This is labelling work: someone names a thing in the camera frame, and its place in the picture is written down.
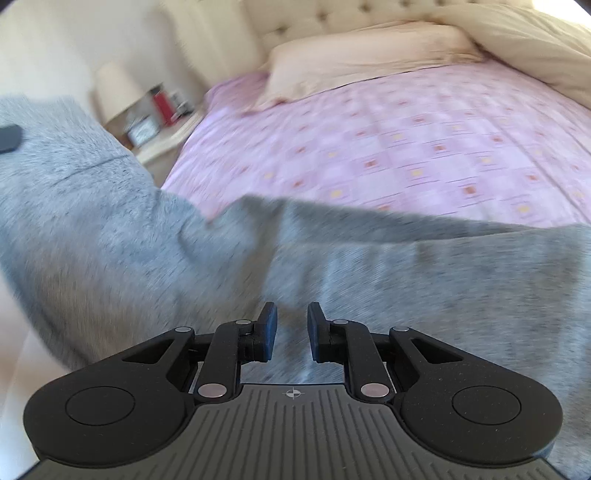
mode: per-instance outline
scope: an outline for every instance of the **gray throw blanket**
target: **gray throw blanket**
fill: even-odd
[[[73,102],[0,99],[22,147],[0,156],[0,262],[70,367],[165,330],[278,304],[265,382],[339,380],[312,363],[306,306],[386,333],[405,324],[535,378],[564,408],[551,463],[591,475],[591,231],[530,229],[245,198],[213,222]]]

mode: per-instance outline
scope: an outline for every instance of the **lampshade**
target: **lampshade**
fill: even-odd
[[[129,73],[115,62],[103,65],[96,72],[95,80],[96,96],[105,125],[145,95]]]

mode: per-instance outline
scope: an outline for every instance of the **red bottle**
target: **red bottle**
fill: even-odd
[[[167,127],[173,126],[177,122],[176,113],[170,105],[170,101],[162,87],[162,85],[158,85],[150,90],[150,94],[152,94],[152,98],[160,115],[162,116],[162,120],[164,120],[164,125]]]

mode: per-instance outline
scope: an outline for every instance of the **pink bedsheet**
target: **pink bedsheet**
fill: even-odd
[[[246,194],[543,227],[591,218],[591,112],[496,61],[242,113],[264,83],[209,92],[164,185],[208,218]]]

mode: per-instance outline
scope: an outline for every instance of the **pillow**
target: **pillow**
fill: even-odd
[[[427,22],[302,38],[273,49],[269,82],[252,109],[349,83],[482,59],[462,30]]]

